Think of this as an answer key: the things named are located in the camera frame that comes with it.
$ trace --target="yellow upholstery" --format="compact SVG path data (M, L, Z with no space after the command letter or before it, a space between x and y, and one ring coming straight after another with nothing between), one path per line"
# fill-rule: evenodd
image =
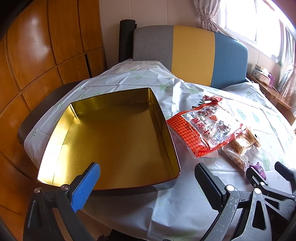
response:
M174 26L172 73L191 82L210 86L215 59L213 32Z

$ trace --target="plastic wrapper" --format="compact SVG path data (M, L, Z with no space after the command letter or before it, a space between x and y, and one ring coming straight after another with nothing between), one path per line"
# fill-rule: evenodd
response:
M245 154L238 154L232 145L229 143L222 147L222 151L229 157L230 160L233 161L240 169L244 172L247 171L249 167L250 161Z
M246 128L240 135L234 138L230 143L222 147L222 151L244 172L249 167L246 152L260 147L258 137L252 133L250 128Z
M266 174L265 174L265 172L264 172L263 167L260 165L259 162L257 162L256 165L249 165L249 167L253 167L253 168L259 173L259 175L262 176L262 178L263 178L264 180L266 180Z
M222 98L203 98L203 101L208 100L211 102L180 112L167 120L194 158L219 149L244 130L242 123L219 106Z

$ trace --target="metal tin box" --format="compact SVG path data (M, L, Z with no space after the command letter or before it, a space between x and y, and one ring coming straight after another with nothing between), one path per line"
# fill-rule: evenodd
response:
M70 184L91 162L101 167L93 194L135 194L174 186L180 165L150 88L71 103L50 136L38 180Z

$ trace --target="window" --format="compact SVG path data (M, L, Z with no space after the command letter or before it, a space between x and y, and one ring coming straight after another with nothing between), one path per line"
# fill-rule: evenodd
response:
M264 0L222 0L219 24L275 62L282 62L283 24Z

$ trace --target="white tablecloth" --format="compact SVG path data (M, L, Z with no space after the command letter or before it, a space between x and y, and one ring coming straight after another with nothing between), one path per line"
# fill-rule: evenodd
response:
M166 119L198 105L204 94L221 96L221 105L251 126L261 139L262 147L247 153L251 164L260 162L271 187L291 192L289 183L274 170L274 164L280 161L295 168L295 134L287 120L260 92L258 84L233 85L227 87L226 92L185 83L157 61L125 61L100 76L81 82L35 125L25 140L25 150L39 167L49 136L69 103L102 93L142 87L153 90ZM157 241L200 239L218 213L211 209L194 177L195 165L204 162L214 175L238 190L251 191L252 186L244 172L221 150L218 158L193 159L178 137L172 134L172 138L181 165L181 175L173 188L131 196L91 196L83 211L113 229L138 238ZM238 218L239 212L230 233Z

